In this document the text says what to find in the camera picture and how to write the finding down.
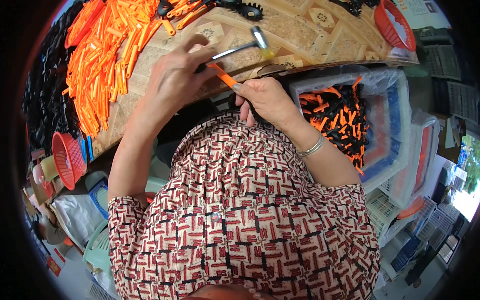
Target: hammer head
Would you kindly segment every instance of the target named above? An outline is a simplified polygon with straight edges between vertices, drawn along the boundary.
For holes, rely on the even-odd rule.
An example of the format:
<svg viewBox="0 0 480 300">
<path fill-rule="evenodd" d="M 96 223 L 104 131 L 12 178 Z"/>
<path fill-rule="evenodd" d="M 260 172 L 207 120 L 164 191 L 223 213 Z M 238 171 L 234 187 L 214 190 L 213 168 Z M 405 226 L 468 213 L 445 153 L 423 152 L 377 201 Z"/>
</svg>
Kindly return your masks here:
<svg viewBox="0 0 480 300">
<path fill-rule="evenodd" d="M 266 60 L 271 60 L 275 57 L 275 53 L 273 53 L 268 45 L 268 41 L 260 29 L 260 27 L 255 26 L 252 28 L 252 35 L 255 38 L 258 48 L 261 50 L 262 57 Z"/>
</svg>

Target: hammer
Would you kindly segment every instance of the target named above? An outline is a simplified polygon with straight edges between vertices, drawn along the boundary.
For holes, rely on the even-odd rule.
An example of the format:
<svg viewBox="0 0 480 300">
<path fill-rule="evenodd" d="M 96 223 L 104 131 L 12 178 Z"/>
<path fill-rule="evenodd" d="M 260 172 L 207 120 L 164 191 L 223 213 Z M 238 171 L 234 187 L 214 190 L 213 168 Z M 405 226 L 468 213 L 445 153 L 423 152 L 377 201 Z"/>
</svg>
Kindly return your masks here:
<svg viewBox="0 0 480 300">
<path fill-rule="evenodd" d="M 271 60 L 273 57 L 275 57 L 275 53 L 273 53 L 271 51 L 270 46 L 268 45 L 268 41 L 265 38 L 265 35 L 262 32 L 262 30 L 260 29 L 260 27 L 255 26 L 255 27 L 252 28 L 251 31 L 252 31 L 253 37 L 255 38 L 255 41 L 253 41 L 249 44 L 245 44 L 243 46 L 240 46 L 238 48 L 227 50 L 223 53 L 215 55 L 215 56 L 212 57 L 212 60 L 208 62 L 208 64 L 214 63 L 216 60 L 218 60 L 222 57 L 231 55 L 231 54 L 233 54 L 237 51 L 241 51 L 241 50 L 244 50 L 244 49 L 247 49 L 247 48 L 252 48 L 252 47 L 260 48 L 260 53 L 261 53 L 262 57 L 266 60 Z M 201 65 L 198 66 L 197 70 L 195 70 L 195 73 L 203 72 L 206 69 L 206 67 L 207 67 L 207 64 L 202 63 Z"/>
</svg>

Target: hair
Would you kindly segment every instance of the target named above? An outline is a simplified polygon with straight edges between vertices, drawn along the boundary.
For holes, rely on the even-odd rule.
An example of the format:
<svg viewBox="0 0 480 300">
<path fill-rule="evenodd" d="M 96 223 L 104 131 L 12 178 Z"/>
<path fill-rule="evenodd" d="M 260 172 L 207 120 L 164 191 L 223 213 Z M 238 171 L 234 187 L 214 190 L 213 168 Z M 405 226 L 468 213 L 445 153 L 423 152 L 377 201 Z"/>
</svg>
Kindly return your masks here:
<svg viewBox="0 0 480 300">
<path fill-rule="evenodd" d="M 40 222 L 38 220 L 32 222 L 32 230 L 38 240 L 44 239 L 42 233 L 40 232 Z"/>
</svg>

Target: table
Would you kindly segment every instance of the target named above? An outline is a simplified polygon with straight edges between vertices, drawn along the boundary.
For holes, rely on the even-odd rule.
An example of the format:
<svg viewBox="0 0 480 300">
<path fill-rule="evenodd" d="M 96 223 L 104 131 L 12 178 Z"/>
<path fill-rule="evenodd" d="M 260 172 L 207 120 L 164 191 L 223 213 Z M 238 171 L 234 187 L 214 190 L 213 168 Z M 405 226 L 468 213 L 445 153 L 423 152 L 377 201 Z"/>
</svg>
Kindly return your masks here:
<svg viewBox="0 0 480 300">
<path fill-rule="evenodd" d="M 219 65 L 239 82 L 278 72 L 299 72 L 342 64 L 379 62 L 400 66 L 418 63 L 415 52 L 394 48 L 385 41 L 375 26 L 374 10 L 366 5 L 356 18 L 328 0 L 254 2 L 264 9 L 264 19 L 259 22 L 247 20 L 225 8 L 214 8 L 175 36 L 169 36 L 161 26 L 138 56 L 128 80 L 128 94 L 119 96 L 116 103 L 110 103 L 108 130 L 100 129 L 98 137 L 93 140 L 94 157 L 122 138 L 129 115 L 145 93 L 152 65 L 191 34 L 206 36 L 210 44 L 222 52 L 251 42 L 250 29 L 259 26 L 276 56 L 265 61 L 257 49 L 251 48 L 223 59 Z M 176 26 L 178 21 L 173 21 L 173 25 Z M 227 89 L 218 78 L 213 78 L 202 87 L 196 99 Z"/>
</svg>

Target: shirt button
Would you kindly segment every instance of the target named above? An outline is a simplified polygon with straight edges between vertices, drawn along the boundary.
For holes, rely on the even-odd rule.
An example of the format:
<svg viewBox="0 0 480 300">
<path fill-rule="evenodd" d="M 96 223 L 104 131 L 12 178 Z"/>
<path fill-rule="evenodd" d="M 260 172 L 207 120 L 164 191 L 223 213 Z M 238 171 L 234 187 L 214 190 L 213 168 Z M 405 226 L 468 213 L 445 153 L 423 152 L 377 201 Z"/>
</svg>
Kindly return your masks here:
<svg viewBox="0 0 480 300">
<path fill-rule="evenodd" d="M 215 213 L 212 213 L 212 222 L 220 222 L 222 220 L 222 216 L 215 212 Z"/>
</svg>

